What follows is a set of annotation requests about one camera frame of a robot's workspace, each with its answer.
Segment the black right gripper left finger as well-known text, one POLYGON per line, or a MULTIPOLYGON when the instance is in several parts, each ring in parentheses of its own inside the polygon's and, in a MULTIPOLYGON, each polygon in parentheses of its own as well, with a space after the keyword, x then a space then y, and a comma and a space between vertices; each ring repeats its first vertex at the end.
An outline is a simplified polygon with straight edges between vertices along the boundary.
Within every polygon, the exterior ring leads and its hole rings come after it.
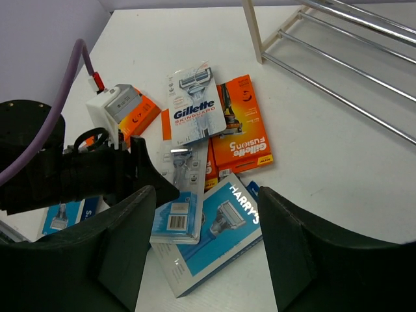
POLYGON ((134 311, 155 189, 36 242, 1 245, 2 311, 134 311))

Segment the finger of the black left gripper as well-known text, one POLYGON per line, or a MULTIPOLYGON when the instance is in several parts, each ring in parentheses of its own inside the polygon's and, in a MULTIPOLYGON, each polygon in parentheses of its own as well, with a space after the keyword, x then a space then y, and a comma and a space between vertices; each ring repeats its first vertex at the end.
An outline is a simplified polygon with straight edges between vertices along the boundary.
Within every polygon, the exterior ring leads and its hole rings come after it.
POLYGON ((152 186, 156 191, 157 207, 177 199, 179 190, 157 171, 150 159, 145 139, 141 136, 131 136, 130 144, 130 176, 133 191, 152 186))

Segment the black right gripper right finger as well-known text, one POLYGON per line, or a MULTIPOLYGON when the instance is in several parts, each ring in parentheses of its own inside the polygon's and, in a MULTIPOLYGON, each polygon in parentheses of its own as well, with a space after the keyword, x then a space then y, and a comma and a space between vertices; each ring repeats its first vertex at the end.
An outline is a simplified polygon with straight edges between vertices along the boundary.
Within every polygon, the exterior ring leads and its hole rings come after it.
POLYGON ((415 243, 374 239, 261 187, 258 211, 279 311, 414 311, 415 243))

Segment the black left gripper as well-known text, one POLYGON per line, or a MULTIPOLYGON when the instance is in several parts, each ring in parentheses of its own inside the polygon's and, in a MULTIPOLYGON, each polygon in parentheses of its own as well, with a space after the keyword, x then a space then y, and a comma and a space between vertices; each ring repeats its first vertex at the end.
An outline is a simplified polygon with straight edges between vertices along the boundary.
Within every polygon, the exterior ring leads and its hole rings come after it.
MULTIPOLYGON (((2 170, 29 146, 50 110, 31 100, 1 104, 2 170)), ((115 205, 136 191, 129 152, 109 144, 105 128, 81 134, 68 147, 65 129, 60 116, 41 150, 1 186, 1 210, 13 215, 95 196, 115 205)))

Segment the clear Gillette blister pack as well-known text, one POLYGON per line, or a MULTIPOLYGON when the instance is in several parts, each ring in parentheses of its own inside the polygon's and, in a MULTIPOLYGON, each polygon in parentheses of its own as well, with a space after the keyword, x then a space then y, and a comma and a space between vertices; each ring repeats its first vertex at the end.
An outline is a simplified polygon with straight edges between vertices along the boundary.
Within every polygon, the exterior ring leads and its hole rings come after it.
POLYGON ((174 147, 162 143, 158 171, 179 195, 159 206, 151 231, 152 244, 197 244, 202 227, 208 142, 174 147))

